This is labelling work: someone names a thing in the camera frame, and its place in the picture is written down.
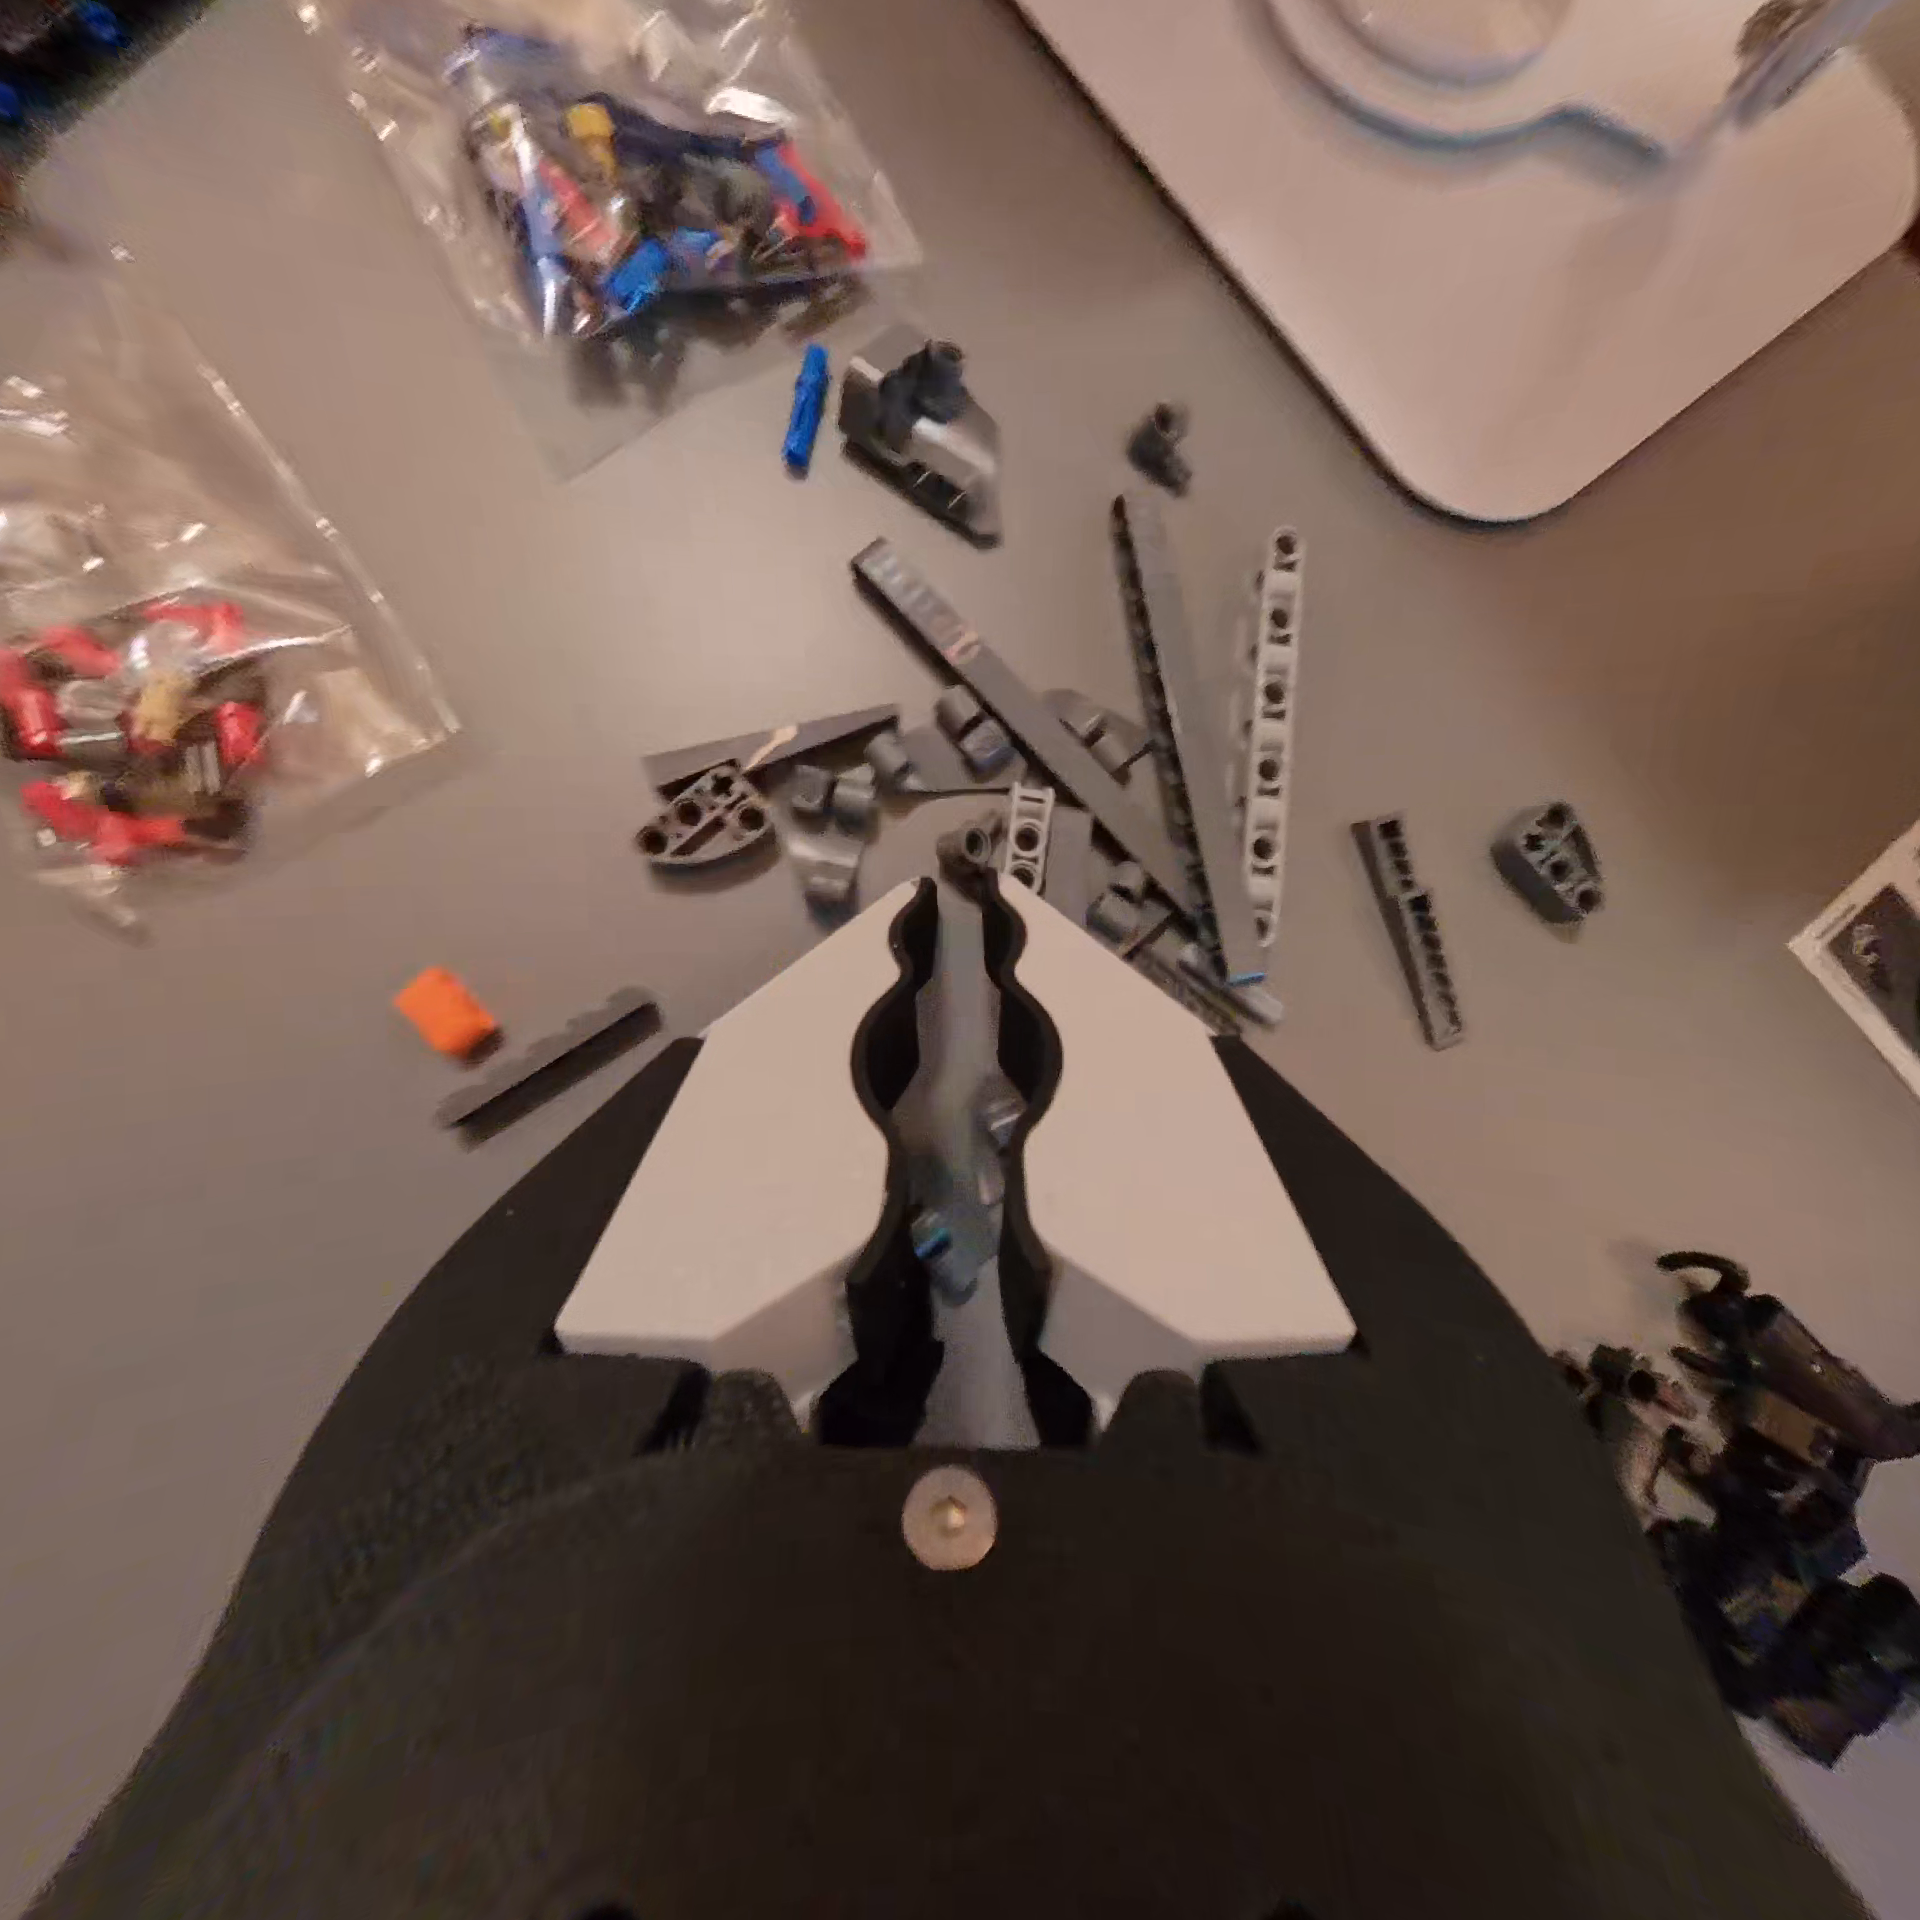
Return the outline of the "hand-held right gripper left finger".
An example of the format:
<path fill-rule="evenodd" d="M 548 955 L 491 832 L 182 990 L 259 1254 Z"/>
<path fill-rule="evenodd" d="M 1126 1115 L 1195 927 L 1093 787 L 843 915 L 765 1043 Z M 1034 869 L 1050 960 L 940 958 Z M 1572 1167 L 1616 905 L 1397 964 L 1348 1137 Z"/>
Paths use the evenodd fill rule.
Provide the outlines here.
<path fill-rule="evenodd" d="M 945 1364 L 900 1103 L 940 891 L 893 887 L 715 1019 L 566 1297 L 568 1355 L 774 1379 L 828 1443 L 909 1443 Z"/>

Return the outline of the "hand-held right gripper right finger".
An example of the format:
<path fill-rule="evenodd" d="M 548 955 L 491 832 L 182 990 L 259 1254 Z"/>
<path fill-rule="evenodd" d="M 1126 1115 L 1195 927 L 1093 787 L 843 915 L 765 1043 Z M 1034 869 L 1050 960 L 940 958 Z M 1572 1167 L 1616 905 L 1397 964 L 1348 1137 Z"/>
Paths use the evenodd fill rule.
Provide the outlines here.
<path fill-rule="evenodd" d="M 1021 883 L 980 889 L 1002 1149 L 1002 1321 L 1040 1443 L 1148 1373 L 1331 1358 L 1358 1327 L 1220 1040 Z"/>

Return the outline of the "grey lego piece with pins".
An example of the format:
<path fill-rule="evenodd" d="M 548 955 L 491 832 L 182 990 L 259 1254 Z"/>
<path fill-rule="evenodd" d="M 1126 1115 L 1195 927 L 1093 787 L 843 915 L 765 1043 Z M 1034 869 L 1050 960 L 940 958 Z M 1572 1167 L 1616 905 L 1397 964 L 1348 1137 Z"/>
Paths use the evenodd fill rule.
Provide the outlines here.
<path fill-rule="evenodd" d="M 938 946 L 918 1000 L 921 1068 L 900 1105 L 917 1250 L 931 1285 L 943 1361 L 921 1440 L 997 1451 L 1031 1450 L 1038 1428 L 1007 1329 L 1000 1236 L 1007 1145 L 1022 1107 L 999 1068 L 1000 998 L 987 962 L 980 869 L 954 827 L 932 864 Z"/>

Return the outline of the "light grey long lego beam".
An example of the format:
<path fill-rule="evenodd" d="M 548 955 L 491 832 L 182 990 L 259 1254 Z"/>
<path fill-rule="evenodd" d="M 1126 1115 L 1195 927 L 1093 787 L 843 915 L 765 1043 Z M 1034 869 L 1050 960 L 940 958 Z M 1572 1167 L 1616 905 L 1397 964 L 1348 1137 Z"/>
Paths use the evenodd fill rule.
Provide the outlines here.
<path fill-rule="evenodd" d="M 1239 622 L 1241 682 L 1230 707 L 1234 811 L 1243 887 L 1261 947 L 1280 927 L 1294 716 L 1303 653 L 1306 544 L 1293 523 L 1273 530 Z"/>

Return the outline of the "pile of grey lego pieces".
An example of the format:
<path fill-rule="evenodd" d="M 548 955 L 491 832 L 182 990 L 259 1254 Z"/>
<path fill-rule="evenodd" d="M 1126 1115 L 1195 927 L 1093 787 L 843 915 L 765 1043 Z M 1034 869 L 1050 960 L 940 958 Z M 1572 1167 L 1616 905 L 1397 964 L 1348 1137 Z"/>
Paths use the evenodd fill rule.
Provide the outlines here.
<path fill-rule="evenodd" d="M 1166 528 L 1156 506 L 1154 560 L 1164 577 L 1154 581 L 1160 624 L 1164 678 L 1174 701 L 1174 727 L 1184 773 L 1184 724 L 1199 718 L 1188 691 L 1193 664 L 1188 616 Z M 964 744 L 992 721 L 1008 737 L 1014 753 L 1045 783 L 1067 793 L 1113 847 L 1134 866 L 1166 907 L 1197 936 L 1184 872 L 1166 832 L 1160 787 L 1151 755 L 1147 724 L 1118 721 L 1106 710 L 1069 699 L 1067 691 L 1037 691 L 961 611 L 938 593 L 924 570 L 911 564 L 890 540 L 870 540 L 849 564 L 856 590 L 902 635 L 940 660 L 954 690 L 967 691 L 969 719 L 934 719 L 948 737 L 948 755 L 963 757 Z M 1275 1025 L 1284 1017 L 1282 1001 L 1267 987 L 1267 952 L 1255 929 L 1243 877 L 1230 867 L 1239 856 L 1237 808 L 1212 793 L 1191 790 L 1195 832 L 1212 883 L 1212 905 L 1224 952 L 1226 982 L 1219 982 L 1199 946 L 1199 982 L 1205 994 L 1229 1000 L 1246 1017 Z"/>

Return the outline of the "dark grey lego plate strip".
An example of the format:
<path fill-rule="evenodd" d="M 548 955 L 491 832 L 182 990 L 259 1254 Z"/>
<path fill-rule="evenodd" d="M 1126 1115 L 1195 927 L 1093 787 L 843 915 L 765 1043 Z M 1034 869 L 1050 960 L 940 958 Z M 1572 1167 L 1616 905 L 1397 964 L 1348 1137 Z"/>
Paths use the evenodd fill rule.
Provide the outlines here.
<path fill-rule="evenodd" d="M 659 996 L 620 987 L 524 1052 L 494 1061 L 466 1090 L 445 1097 L 435 1112 L 435 1127 L 468 1140 L 493 1137 L 651 1042 L 659 1029 Z"/>

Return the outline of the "orange lego tile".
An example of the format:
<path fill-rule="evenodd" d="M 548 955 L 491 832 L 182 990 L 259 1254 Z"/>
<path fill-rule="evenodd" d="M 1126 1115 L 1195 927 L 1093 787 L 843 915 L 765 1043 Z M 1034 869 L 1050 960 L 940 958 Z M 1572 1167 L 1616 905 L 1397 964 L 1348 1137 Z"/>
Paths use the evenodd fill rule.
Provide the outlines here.
<path fill-rule="evenodd" d="M 433 1052 L 473 1061 L 499 1046 L 502 1025 L 489 1005 L 453 970 L 428 966 L 394 996 L 393 1007 Z"/>

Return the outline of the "dark grey thick lego liftarm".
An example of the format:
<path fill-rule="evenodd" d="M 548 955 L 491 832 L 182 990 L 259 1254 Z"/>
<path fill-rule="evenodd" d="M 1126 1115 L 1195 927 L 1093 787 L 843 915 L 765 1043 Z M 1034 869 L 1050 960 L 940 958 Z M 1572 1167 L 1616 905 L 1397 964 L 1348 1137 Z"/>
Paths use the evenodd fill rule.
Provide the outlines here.
<path fill-rule="evenodd" d="M 1511 889 L 1550 926 L 1579 927 L 1604 905 L 1597 846 L 1566 800 L 1514 813 L 1494 834 L 1490 856 Z"/>

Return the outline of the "black lego subassembly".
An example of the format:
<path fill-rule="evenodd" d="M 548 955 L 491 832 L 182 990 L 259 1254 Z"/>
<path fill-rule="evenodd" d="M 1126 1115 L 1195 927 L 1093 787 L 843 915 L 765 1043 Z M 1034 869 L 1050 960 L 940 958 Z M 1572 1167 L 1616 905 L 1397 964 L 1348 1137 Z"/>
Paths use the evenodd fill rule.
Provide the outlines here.
<path fill-rule="evenodd" d="M 1656 1256 L 1678 1283 L 1667 1355 L 1561 1350 L 1722 1702 L 1836 1769 L 1916 1715 L 1916 1580 L 1881 1568 L 1861 1510 L 1916 1461 L 1919 1412 L 1840 1358 L 1739 1261 Z"/>

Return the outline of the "partly built lego vehicle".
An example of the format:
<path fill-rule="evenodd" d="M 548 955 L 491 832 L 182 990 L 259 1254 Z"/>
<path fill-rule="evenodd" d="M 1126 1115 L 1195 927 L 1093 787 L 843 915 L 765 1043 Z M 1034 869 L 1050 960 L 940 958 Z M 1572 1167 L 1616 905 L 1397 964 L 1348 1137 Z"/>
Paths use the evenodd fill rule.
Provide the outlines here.
<path fill-rule="evenodd" d="M 122 57 L 130 26 L 106 2 L 2 3 L 2 125 L 59 116 Z"/>

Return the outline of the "plastic bag of red pins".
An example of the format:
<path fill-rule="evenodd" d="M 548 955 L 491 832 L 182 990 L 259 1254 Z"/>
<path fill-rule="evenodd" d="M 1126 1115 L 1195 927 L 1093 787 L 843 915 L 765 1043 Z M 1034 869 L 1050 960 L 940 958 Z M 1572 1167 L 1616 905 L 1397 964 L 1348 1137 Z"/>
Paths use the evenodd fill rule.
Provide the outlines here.
<path fill-rule="evenodd" d="M 427 655 L 223 371 L 113 266 L 7 266 L 4 842 L 100 921 L 407 792 Z"/>

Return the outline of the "grey block with pin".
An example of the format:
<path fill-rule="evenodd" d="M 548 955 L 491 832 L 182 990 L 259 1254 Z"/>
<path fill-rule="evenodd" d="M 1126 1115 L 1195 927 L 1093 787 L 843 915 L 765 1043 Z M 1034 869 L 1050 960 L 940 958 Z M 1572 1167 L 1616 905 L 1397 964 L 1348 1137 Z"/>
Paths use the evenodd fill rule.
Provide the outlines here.
<path fill-rule="evenodd" d="M 964 350 L 905 321 L 856 347 L 837 430 L 894 492 L 980 548 L 1002 537 L 1002 441 L 974 395 Z"/>

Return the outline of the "plastic bag of blue pins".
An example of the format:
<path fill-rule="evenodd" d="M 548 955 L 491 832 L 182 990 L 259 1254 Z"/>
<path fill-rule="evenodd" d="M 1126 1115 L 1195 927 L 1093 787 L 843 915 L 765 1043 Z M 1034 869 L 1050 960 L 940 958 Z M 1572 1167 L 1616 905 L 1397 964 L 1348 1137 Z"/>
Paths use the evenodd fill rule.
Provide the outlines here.
<path fill-rule="evenodd" d="M 918 269 L 792 3 L 292 3 L 552 471 Z"/>

